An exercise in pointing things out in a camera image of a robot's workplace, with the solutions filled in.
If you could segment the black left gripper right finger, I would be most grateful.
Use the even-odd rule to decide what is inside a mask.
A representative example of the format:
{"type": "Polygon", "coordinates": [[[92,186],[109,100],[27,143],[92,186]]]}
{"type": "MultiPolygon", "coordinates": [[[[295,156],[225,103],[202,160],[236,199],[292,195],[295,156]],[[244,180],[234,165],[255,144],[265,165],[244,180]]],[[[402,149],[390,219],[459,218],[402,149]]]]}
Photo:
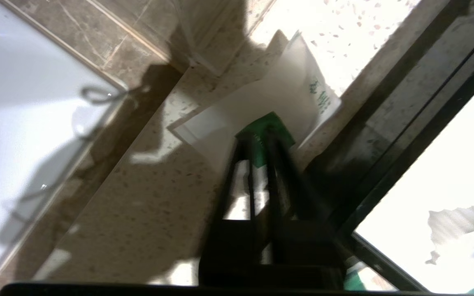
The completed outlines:
{"type": "Polygon", "coordinates": [[[290,285],[344,284],[344,259],[325,205],[274,129],[265,142],[274,267],[290,285]]]}

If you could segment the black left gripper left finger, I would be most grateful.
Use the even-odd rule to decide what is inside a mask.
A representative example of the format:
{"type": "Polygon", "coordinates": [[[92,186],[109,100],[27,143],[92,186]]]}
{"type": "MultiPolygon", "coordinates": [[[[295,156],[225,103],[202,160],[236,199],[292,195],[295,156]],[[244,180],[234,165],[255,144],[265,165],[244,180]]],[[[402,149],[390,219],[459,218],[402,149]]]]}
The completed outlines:
{"type": "Polygon", "coordinates": [[[216,206],[206,231],[199,262],[201,285],[265,285],[267,269],[263,264],[262,251],[267,245],[268,208],[256,210],[252,158],[256,155],[252,135],[237,137],[229,159],[222,187],[216,197],[216,206]],[[248,174],[244,183],[249,196],[248,220],[226,220],[231,205],[232,183],[241,160],[248,161],[248,174]]]}

